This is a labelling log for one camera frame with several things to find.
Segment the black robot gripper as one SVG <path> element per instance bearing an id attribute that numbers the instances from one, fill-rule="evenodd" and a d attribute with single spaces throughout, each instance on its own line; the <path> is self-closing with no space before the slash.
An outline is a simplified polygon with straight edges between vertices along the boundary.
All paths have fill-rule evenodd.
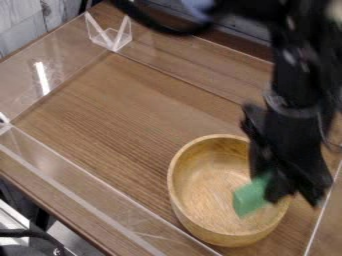
<path id="1" fill-rule="evenodd" d="M 332 185 L 313 118 L 291 118 L 255 104 L 241 106 L 240 128 L 249 139 L 249 177 L 269 173 L 264 198 L 276 204 L 299 193 L 316 207 Z"/>

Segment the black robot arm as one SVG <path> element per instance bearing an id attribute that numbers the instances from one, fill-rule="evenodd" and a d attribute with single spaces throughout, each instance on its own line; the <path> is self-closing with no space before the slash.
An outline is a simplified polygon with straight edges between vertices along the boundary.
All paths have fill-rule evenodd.
<path id="1" fill-rule="evenodd" d="M 217 16 L 261 23 L 269 33 L 273 69 L 263 107 L 245 104 L 250 176 L 269 175 L 264 198 L 299 193 L 315 206 L 332 185 L 320 146 L 342 112 L 342 22 L 328 12 L 339 0 L 180 0 L 210 26 Z"/>

